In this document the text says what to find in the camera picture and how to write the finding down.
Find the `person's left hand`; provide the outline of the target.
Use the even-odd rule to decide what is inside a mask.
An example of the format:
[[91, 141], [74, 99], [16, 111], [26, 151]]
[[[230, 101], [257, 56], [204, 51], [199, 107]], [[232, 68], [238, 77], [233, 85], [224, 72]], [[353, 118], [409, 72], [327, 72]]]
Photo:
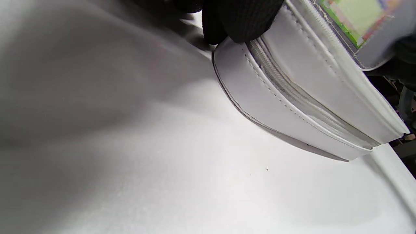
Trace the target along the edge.
[[202, 32], [210, 45], [227, 37], [246, 43], [264, 34], [272, 25], [283, 0], [174, 0], [185, 13], [202, 12]]

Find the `person's right hand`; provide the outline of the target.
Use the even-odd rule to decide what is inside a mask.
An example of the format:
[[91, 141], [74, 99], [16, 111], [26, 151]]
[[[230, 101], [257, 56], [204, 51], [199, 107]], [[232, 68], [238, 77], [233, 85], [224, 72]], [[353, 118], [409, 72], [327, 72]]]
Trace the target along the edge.
[[365, 71], [367, 76], [383, 76], [399, 81], [407, 89], [416, 91], [416, 35], [415, 33], [397, 40], [392, 51], [394, 57], [372, 71]]

